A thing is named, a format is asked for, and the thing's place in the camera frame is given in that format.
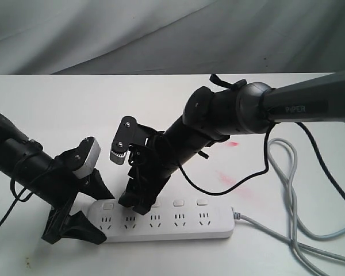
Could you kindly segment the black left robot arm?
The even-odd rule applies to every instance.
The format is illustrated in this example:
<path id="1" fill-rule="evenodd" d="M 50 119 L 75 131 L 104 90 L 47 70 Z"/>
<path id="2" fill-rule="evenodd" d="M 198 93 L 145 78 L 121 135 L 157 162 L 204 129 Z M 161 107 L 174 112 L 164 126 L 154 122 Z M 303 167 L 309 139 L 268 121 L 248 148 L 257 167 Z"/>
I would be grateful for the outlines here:
<path id="1" fill-rule="evenodd" d="M 50 204 L 42 235 L 49 244 L 62 238 L 93 244 L 106 241 L 106 235 L 83 212 L 70 214 L 78 193 L 96 200 L 113 198 L 95 167 L 100 152 L 97 140 L 90 136 L 52 158 L 0 113 L 0 172 L 10 178 L 15 202 L 25 202 L 35 194 Z"/>

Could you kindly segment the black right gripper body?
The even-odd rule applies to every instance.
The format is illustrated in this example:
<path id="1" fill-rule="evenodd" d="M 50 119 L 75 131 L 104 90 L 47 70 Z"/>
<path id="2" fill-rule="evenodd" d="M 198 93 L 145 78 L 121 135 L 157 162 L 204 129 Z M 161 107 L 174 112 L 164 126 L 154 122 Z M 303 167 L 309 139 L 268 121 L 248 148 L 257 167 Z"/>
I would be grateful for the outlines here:
<path id="1" fill-rule="evenodd" d="M 170 170 L 159 152 L 161 149 L 162 135 L 149 137 L 146 145 L 132 144 L 129 147 L 128 164 L 131 168 L 126 190 L 139 201 L 155 201 L 170 179 Z"/>

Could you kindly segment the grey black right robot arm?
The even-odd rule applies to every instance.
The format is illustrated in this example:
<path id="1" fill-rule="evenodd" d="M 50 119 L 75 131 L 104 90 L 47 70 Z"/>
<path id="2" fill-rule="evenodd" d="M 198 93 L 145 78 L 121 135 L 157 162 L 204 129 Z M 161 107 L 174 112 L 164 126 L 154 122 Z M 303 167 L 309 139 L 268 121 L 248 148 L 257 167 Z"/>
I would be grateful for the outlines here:
<path id="1" fill-rule="evenodd" d="M 280 88 L 244 79 L 228 83 L 214 74 L 210 81 L 222 90 L 197 89 L 165 131 L 141 125 L 132 116 L 122 118 L 110 150 L 112 162 L 130 165 L 121 206 L 148 213 L 172 173 L 203 148 L 232 135 L 268 136 L 281 122 L 345 123 L 345 71 Z"/>

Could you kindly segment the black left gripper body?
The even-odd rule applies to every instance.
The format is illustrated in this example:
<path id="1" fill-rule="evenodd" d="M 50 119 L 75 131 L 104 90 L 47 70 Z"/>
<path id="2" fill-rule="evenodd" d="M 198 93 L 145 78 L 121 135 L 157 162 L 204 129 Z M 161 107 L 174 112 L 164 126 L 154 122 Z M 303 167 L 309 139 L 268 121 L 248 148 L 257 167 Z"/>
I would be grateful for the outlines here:
<path id="1" fill-rule="evenodd" d="M 42 239 L 55 244 L 62 238 L 85 240 L 88 220 L 83 212 L 73 215 L 70 210 L 81 190 L 82 183 L 71 167 L 70 153 L 56 156 L 49 173 L 45 174 L 47 184 L 45 199 L 51 205 Z"/>

